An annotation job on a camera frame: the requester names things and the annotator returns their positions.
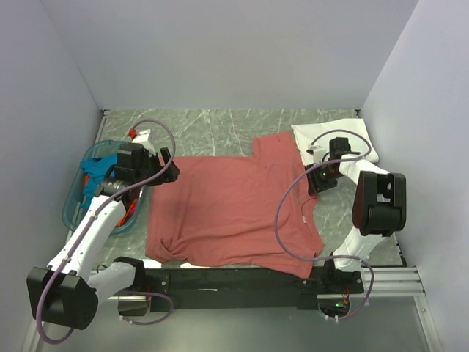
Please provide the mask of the salmon pink t shirt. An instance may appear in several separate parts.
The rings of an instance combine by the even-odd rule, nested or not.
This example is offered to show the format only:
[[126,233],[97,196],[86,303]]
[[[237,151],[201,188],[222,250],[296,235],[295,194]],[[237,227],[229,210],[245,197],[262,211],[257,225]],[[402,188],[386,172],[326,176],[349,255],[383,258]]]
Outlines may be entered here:
[[255,138],[250,156],[180,156],[175,164],[177,180],[152,192],[148,258],[309,277],[323,248],[312,218],[317,198],[289,131]]

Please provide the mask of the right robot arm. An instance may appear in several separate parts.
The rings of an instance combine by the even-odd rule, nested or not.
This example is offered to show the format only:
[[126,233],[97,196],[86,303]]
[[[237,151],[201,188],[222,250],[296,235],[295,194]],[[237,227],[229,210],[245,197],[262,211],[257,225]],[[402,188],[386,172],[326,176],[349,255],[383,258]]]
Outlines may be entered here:
[[355,184],[352,228],[342,245],[331,253],[332,258],[325,261],[321,276],[322,286],[332,293],[353,282],[361,261],[406,223],[406,177],[387,172],[365,158],[345,161],[360,155],[351,149],[348,138],[336,137],[329,141],[329,151],[321,163],[308,174],[310,195],[336,187],[340,177],[347,177]]

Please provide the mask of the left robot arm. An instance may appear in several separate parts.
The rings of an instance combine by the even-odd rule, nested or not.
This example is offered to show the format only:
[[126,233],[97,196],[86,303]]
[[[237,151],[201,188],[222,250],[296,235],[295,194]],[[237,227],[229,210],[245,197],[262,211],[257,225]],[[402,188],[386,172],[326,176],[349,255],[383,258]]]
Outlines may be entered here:
[[81,223],[62,250],[44,268],[34,267],[26,278],[32,314],[39,333],[44,323],[86,329],[98,306],[118,293],[146,296],[142,260],[118,257],[92,273],[93,262],[141,190],[177,180],[180,171],[167,148],[155,152],[145,144],[121,144],[117,159],[97,184]]

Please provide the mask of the folded white t shirt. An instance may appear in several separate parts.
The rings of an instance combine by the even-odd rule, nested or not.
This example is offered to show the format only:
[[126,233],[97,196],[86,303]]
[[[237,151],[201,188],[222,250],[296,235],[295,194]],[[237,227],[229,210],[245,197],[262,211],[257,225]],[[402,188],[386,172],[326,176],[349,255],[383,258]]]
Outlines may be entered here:
[[337,129],[352,131],[365,138],[367,142],[372,145],[365,122],[359,118],[344,118],[331,122],[291,125],[291,128],[294,133],[295,143],[300,151],[300,156],[305,166],[308,166],[308,162],[311,160],[311,157],[306,152],[309,145],[320,145],[326,147],[329,151],[329,141],[336,137],[348,138],[353,152],[365,153],[368,150],[368,147],[360,138],[344,132],[328,133],[314,142],[319,135],[328,131]]

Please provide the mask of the orange t shirt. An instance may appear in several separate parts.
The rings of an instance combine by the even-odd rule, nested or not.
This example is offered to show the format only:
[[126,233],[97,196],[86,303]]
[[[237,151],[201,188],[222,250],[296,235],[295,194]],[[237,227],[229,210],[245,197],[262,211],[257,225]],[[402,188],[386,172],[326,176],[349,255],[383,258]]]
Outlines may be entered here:
[[[94,191],[98,186],[98,183],[101,182],[104,179],[104,176],[97,175],[96,177],[91,178],[90,174],[85,174],[84,176],[84,181],[83,181],[83,194],[84,194],[84,201],[82,203],[82,208],[86,210],[92,200],[92,197],[94,196]],[[125,209],[126,213],[125,215],[117,222],[117,227],[122,227],[126,223],[130,221],[130,219],[133,217],[133,214],[136,211],[137,204],[139,202],[139,196],[135,195],[131,197],[132,202],[130,202],[129,199],[125,201]]]

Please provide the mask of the blue t shirt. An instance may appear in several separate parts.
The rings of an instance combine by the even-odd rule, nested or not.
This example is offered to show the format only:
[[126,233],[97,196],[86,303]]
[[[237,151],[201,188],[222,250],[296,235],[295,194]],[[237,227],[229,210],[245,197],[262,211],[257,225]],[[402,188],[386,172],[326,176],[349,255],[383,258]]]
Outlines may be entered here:
[[80,163],[80,168],[81,168],[81,171],[84,173],[84,175],[86,173],[90,174],[91,178],[96,177],[97,175],[99,176],[103,175],[105,178],[105,175],[108,169],[111,166],[115,165],[116,163],[117,163],[117,154],[111,154],[111,155],[103,156],[101,158],[85,159]]

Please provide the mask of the black base beam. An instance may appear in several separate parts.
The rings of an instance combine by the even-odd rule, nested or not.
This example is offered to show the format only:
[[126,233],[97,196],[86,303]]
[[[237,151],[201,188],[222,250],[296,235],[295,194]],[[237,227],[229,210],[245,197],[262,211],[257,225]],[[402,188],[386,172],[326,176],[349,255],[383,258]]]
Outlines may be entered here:
[[263,268],[148,268],[140,291],[168,296],[175,309],[317,310],[320,296],[341,298],[365,289],[359,272],[337,279],[320,266],[306,279]]

